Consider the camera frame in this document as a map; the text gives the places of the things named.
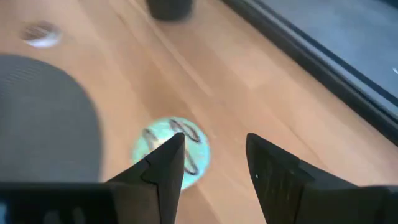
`round gray mat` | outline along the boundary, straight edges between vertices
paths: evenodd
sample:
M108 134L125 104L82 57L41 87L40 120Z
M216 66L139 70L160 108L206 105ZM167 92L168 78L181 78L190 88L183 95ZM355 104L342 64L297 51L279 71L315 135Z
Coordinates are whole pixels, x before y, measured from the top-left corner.
M0 55L0 182L97 182L95 109L64 71Z

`light blue disc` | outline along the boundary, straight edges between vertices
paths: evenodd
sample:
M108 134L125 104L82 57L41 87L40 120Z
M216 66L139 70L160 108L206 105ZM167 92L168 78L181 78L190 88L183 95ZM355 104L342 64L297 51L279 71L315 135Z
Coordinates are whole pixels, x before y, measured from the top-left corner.
M132 149L132 163L140 161L177 132L185 135L184 190L203 176L210 163L207 137L191 121L176 117L162 118L146 127Z

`wooden floor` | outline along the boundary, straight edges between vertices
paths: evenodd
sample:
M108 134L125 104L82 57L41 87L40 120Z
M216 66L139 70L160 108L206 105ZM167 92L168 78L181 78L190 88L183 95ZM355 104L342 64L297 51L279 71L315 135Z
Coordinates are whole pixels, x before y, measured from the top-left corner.
M35 49L19 32L46 20L60 44ZM191 18L153 21L144 0L0 0L0 52L76 78L104 137L103 180L130 165L141 129L164 116L208 135L208 173L181 196L177 223L264 223L244 151L248 132L355 184L398 184L398 150L220 0Z

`gray fabric circle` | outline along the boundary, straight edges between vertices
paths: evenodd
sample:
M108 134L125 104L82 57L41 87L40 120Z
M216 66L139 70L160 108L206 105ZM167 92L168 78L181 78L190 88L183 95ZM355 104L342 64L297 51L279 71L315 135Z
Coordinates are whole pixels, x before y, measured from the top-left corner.
M101 160L82 87L47 63L0 55L0 182L97 182Z

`black cylinder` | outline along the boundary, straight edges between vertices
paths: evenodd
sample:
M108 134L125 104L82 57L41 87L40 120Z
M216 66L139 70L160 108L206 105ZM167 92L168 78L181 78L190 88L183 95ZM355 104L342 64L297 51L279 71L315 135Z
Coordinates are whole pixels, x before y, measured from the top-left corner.
M163 21L177 21L187 17L193 0L147 0L153 18Z

